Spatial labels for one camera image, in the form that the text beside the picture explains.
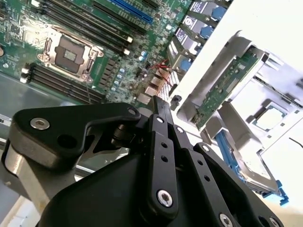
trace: black metal link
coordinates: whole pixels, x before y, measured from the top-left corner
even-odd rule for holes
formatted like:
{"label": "black metal link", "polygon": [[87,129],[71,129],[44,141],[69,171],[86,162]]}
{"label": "black metal link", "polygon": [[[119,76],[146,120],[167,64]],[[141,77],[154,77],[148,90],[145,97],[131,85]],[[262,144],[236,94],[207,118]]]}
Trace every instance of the black metal link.
{"label": "black metal link", "polygon": [[243,227],[264,227],[263,218],[266,219],[269,227],[275,227],[270,217],[274,218],[280,227],[283,227],[278,217],[247,187],[237,175],[224,163],[222,159],[205,143],[198,143],[194,150],[205,158],[205,161],[221,189],[225,200],[233,209],[233,214],[237,216],[238,222]]}
{"label": "black metal link", "polygon": [[[150,116],[149,132],[147,204],[143,208],[143,215],[151,224],[168,223],[178,214],[174,144],[168,138],[167,122],[157,114]],[[161,202],[161,190],[171,196],[164,198],[169,200],[168,204]]]}

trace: bolt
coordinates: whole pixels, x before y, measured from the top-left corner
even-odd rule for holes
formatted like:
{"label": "bolt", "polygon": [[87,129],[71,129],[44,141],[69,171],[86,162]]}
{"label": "bolt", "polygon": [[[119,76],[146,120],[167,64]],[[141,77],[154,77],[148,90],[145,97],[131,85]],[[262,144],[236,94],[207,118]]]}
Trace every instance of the bolt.
{"label": "bolt", "polygon": [[50,124],[46,119],[43,118],[34,118],[30,121],[30,125],[34,128],[34,129],[38,129],[38,130],[46,130],[49,128]]}
{"label": "bolt", "polygon": [[202,145],[202,149],[203,149],[205,152],[209,152],[208,147],[207,147],[207,146],[205,146],[205,145]]}
{"label": "bolt", "polygon": [[177,130],[178,130],[178,132],[180,132],[180,133],[184,133],[183,129],[181,129],[179,126],[177,126]]}
{"label": "bolt", "polygon": [[277,221],[274,220],[272,217],[270,217],[269,220],[271,221],[271,223],[273,223],[273,225],[274,225],[275,227],[280,227],[280,225],[277,223]]}
{"label": "bolt", "polygon": [[132,109],[128,109],[128,112],[132,115],[136,115],[136,111],[135,110],[132,110]]}
{"label": "bolt", "polygon": [[232,221],[225,214],[220,214],[219,218],[220,218],[220,221],[222,222],[222,224],[224,225],[224,227],[232,227],[233,226]]}
{"label": "bolt", "polygon": [[160,123],[164,123],[163,119],[160,118],[160,117],[157,117],[157,120],[158,120]]}
{"label": "bolt", "polygon": [[172,206],[172,197],[167,191],[165,190],[158,191],[157,198],[164,207]]}

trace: ram slot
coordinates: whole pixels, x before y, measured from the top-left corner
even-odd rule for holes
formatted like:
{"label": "ram slot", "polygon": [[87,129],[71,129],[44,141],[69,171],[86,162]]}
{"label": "ram slot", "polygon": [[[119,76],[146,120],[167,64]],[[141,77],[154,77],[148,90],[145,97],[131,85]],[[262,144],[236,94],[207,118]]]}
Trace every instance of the ram slot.
{"label": "ram slot", "polygon": [[65,84],[67,87],[70,87],[73,89],[73,91],[75,91],[76,93],[79,94],[87,94],[88,90],[89,90],[89,95],[93,98],[95,97],[97,100],[100,99],[100,93],[92,90],[91,88],[87,88],[84,85],[78,84],[74,81],[71,81],[65,77],[62,77],[50,70],[48,70],[47,68],[35,65],[33,67],[33,72],[35,72],[36,74],[41,73],[43,75],[45,75],[45,79],[49,78],[50,81],[58,81],[61,82],[61,84]]}
{"label": "ram slot", "polygon": [[128,4],[127,2],[123,0],[110,0],[112,3],[116,4],[117,6],[125,9],[130,14],[134,15],[135,17],[145,21],[148,24],[151,24],[153,19],[151,16],[147,15],[146,13],[143,13],[141,10],[133,7],[132,5]]}
{"label": "ram slot", "polygon": [[54,21],[57,21],[58,23],[77,31],[78,33],[92,40],[93,42],[105,46],[108,49],[118,54],[123,54],[126,50],[125,48],[110,44],[107,40],[99,37],[98,34],[93,34],[91,31],[85,29],[83,25],[75,25],[75,21],[70,21],[69,19],[63,19],[60,15],[54,13],[49,9],[44,9],[43,14],[47,15],[49,18],[53,19]]}
{"label": "ram slot", "polygon": [[68,80],[49,69],[36,64],[31,64],[29,75],[32,82],[66,95],[81,103],[102,103],[105,97],[103,94],[100,94],[91,88],[77,84],[76,82]]}
{"label": "ram slot", "polygon": [[93,29],[98,32],[99,35],[101,35],[103,38],[107,39],[109,42],[119,42],[123,46],[126,44],[129,44],[126,38],[121,37],[119,35],[116,35],[114,32],[109,31],[107,28],[104,28],[97,23],[90,21],[89,19],[83,18],[82,15],[79,13],[73,12],[72,10],[67,10],[63,7],[60,7],[58,5],[52,4],[52,3],[46,3],[46,8],[56,12],[61,17],[67,18],[71,21],[74,21],[77,24],[83,25],[87,28]]}
{"label": "ram slot", "polygon": [[157,10],[159,8],[159,5],[152,0],[142,0],[142,3],[146,4],[147,6],[149,6],[154,10]]}
{"label": "ram slot", "polygon": [[48,80],[45,80],[43,78],[35,78],[33,79],[33,82],[35,84],[38,84],[42,87],[45,87],[47,89],[50,89],[56,93],[59,93],[61,95],[67,96],[79,103],[83,103],[83,104],[97,104],[98,102],[95,101],[89,101],[88,97],[82,97],[79,96],[71,91],[69,91],[68,89],[62,88],[61,86],[58,86],[57,84],[54,84],[53,82],[50,82]]}
{"label": "ram slot", "polygon": [[[77,6],[72,2],[67,2],[67,5],[62,4],[62,2],[58,2],[56,0],[47,0],[45,1],[46,5],[57,6],[69,14],[73,15],[77,20],[85,21],[86,23],[90,24],[91,26],[95,27],[96,29],[102,30],[105,34],[110,35],[111,37],[124,42],[125,44],[129,44],[133,41],[133,39],[125,32],[113,28],[108,23],[104,23],[103,20],[96,18],[94,15],[89,13],[88,11],[82,9],[81,7]],[[79,12],[71,9],[69,6],[73,6],[75,9],[79,10]]]}
{"label": "ram slot", "polygon": [[135,23],[127,20],[126,18],[120,16],[119,14],[115,13],[112,11],[110,8],[101,5],[99,2],[94,1],[93,2],[93,7],[100,10],[101,12],[109,15],[111,18],[117,20],[120,23],[123,23],[124,25],[130,27],[132,30],[136,31],[137,33],[144,35],[146,34],[146,30]]}

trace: pcie slot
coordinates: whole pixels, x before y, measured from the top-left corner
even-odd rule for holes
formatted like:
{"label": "pcie slot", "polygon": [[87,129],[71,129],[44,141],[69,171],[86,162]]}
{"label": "pcie slot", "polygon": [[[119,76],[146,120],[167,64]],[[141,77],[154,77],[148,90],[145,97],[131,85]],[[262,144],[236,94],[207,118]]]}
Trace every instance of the pcie slot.
{"label": "pcie slot", "polygon": [[73,92],[78,93],[82,96],[87,96],[87,92],[89,91],[90,98],[94,98],[96,100],[100,99],[100,93],[92,90],[91,88],[87,88],[84,85],[75,83],[41,66],[34,65],[32,73],[34,73],[35,76],[42,77],[46,80],[49,80],[50,82],[61,85],[62,87],[70,88]]}
{"label": "pcie slot", "polygon": [[151,16],[147,15],[146,13],[143,13],[142,11],[138,10],[137,8],[133,7],[132,5],[128,4],[127,2],[123,0],[110,0],[112,3],[120,6],[121,8],[128,11],[130,14],[138,17],[139,19],[145,21],[148,24],[151,24],[153,19]]}
{"label": "pcie slot", "polygon": [[129,26],[131,29],[133,29],[134,31],[138,32],[141,35],[144,35],[146,33],[146,30],[144,28],[142,28],[142,27],[134,24],[133,22],[127,20],[126,18],[120,16],[119,14],[112,11],[110,8],[101,5],[99,2],[94,1],[93,2],[93,7],[95,7],[96,9],[100,10],[103,13],[106,13],[107,15],[112,17],[113,19]]}
{"label": "pcie slot", "polygon": [[60,9],[63,9],[66,12],[68,12],[69,14],[71,14],[72,16],[74,16],[75,19],[85,21],[86,23],[90,24],[91,26],[95,27],[96,29],[102,30],[105,34],[108,34],[108,35],[116,38],[117,40],[124,42],[125,44],[132,42],[132,39],[130,39],[130,37],[127,33],[120,31],[116,28],[113,28],[112,26],[110,26],[108,24],[106,25],[104,23],[104,21],[96,18],[94,15],[85,11],[84,9],[82,9],[81,7],[77,6],[76,4],[74,4],[72,2],[68,1],[68,4],[78,10],[81,10],[80,13],[75,10],[72,10],[67,5],[64,5],[64,4],[62,4],[62,2],[58,2],[56,0],[47,0],[47,1],[45,1],[45,4],[47,4],[48,6],[50,6],[52,4],[52,7],[54,7],[56,5]]}
{"label": "pcie slot", "polygon": [[159,8],[159,5],[152,0],[142,0],[142,2],[154,10],[157,10]]}
{"label": "pcie slot", "polygon": [[65,25],[75,31],[77,31],[78,33],[86,36],[87,38],[91,39],[93,42],[98,43],[102,46],[107,47],[108,49],[118,53],[118,54],[122,54],[125,49],[119,46],[114,46],[110,43],[108,43],[107,40],[104,40],[103,38],[99,37],[98,34],[93,34],[91,33],[89,30],[85,29],[83,27],[83,25],[75,25],[73,21],[70,21],[69,19],[62,19],[62,17],[60,15],[57,15],[56,13],[54,13],[53,11],[50,11],[48,9],[44,9],[43,13],[45,15],[47,15],[48,17],[50,17],[51,19],[57,21],[58,23]]}

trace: electronic component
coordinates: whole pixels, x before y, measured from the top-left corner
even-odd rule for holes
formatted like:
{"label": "electronic component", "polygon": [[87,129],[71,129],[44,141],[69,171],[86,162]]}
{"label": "electronic component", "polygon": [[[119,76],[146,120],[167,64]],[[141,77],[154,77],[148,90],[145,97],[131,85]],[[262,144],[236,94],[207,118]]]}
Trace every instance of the electronic component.
{"label": "electronic component", "polygon": [[[241,42],[243,43],[242,54],[240,54],[241,51],[235,52],[233,50]],[[198,105],[200,106],[197,109],[198,113],[193,118],[193,122],[195,122],[198,129],[205,126],[210,117],[232,92],[236,93],[236,88],[237,90],[241,89],[241,87],[237,87],[241,81],[245,78],[251,79],[254,76],[256,69],[260,69],[264,64],[264,56],[264,51],[255,48],[251,45],[251,42],[244,38],[236,37],[229,43],[221,56],[218,57],[219,60],[211,66],[205,75],[205,80],[209,79],[213,82],[201,81],[209,87],[205,88],[205,95],[199,98],[202,103]]]}
{"label": "electronic component", "polygon": [[0,57],[3,57],[5,55],[3,46],[0,46]]}
{"label": "electronic component", "polygon": [[192,64],[192,62],[190,62],[189,60],[184,59],[180,64],[180,69],[182,69],[183,71],[188,71],[191,64]]}
{"label": "electronic component", "polygon": [[151,100],[151,97],[149,97],[145,94],[142,94],[142,93],[137,98],[137,101],[139,101],[145,105],[147,105],[150,102],[150,100]]}
{"label": "electronic component", "polygon": [[[160,18],[149,24],[111,1],[6,1],[7,14],[19,16],[3,24],[5,35],[0,43],[9,61],[0,65],[0,71],[20,79],[25,64],[34,62],[62,79],[104,94],[106,102],[135,104],[134,98],[153,84],[153,65],[167,59],[164,46],[191,4],[191,0],[154,2],[159,4],[157,12],[142,0],[128,2],[151,18]],[[48,88],[37,86],[57,95]]]}
{"label": "electronic component", "polygon": [[206,27],[201,28],[200,35],[204,39],[209,39],[209,37],[212,35],[213,32],[214,32],[214,29],[212,27],[206,26]]}
{"label": "electronic component", "polygon": [[176,36],[172,38],[172,41],[167,48],[167,54],[171,68],[180,75],[184,75],[186,72],[181,68],[181,64],[184,61],[188,61],[188,59],[194,61],[196,58],[189,50],[184,49]]}
{"label": "electronic component", "polygon": [[113,59],[109,59],[99,82],[100,88],[106,89],[107,87],[111,86],[112,81],[114,79],[114,77],[112,76],[112,72],[115,66],[116,66],[116,62]]}
{"label": "electronic component", "polygon": [[149,96],[155,96],[157,94],[158,90],[155,88],[155,86],[148,86],[145,90],[145,93]]}
{"label": "electronic component", "polygon": [[132,5],[128,4],[123,0],[110,0],[112,3],[120,6],[121,8],[128,11],[130,14],[134,15],[135,17],[145,21],[148,24],[151,24],[153,19],[151,16],[148,16],[146,13],[138,10],[137,8],[133,7]]}
{"label": "electronic component", "polygon": [[[81,10],[81,13],[72,10],[71,6]],[[125,48],[125,45],[133,41],[131,37],[123,31],[113,29],[112,26],[107,25],[99,18],[95,18],[92,14],[86,12],[84,9],[80,9],[80,7],[74,5],[72,2],[66,3],[65,1],[48,0],[44,2],[42,8],[37,12],[47,15],[60,24],[85,35],[112,51],[126,55],[129,54],[129,50]]]}
{"label": "electronic component", "polygon": [[59,32],[59,29],[50,28],[44,52],[37,57],[45,66],[58,70],[68,77],[80,82],[92,82],[89,78],[91,69],[96,58],[103,55],[97,46],[77,37],[69,37]]}
{"label": "electronic component", "polygon": [[105,95],[78,84],[69,79],[63,78],[56,72],[46,67],[30,64],[23,68],[20,81],[31,82],[52,91],[70,97],[82,104],[97,104],[104,102]]}
{"label": "electronic component", "polygon": [[108,14],[110,17],[116,19],[117,21],[127,25],[129,28],[131,28],[132,30],[138,32],[139,34],[144,35],[146,33],[146,30],[136,24],[134,24],[133,22],[125,19],[124,17],[120,16],[119,14],[115,13],[113,10],[111,10],[110,8],[101,5],[99,2],[97,1],[93,1],[93,7],[95,7],[96,9]]}
{"label": "electronic component", "polygon": [[266,101],[258,116],[252,119],[251,123],[258,128],[269,132],[277,126],[285,117],[287,111],[280,107],[278,104]]}
{"label": "electronic component", "polygon": [[227,11],[226,8],[223,8],[221,6],[216,7],[216,8],[213,9],[212,18],[214,18],[215,20],[220,21],[223,18],[226,11]]}
{"label": "electronic component", "polygon": [[159,5],[153,0],[142,0],[142,2],[154,10],[157,10],[159,8]]}
{"label": "electronic component", "polygon": [[5,2],[1,2],[0,5],[0,21],[4,21],[8,18],[8,13],[6,9],[6,4]]}

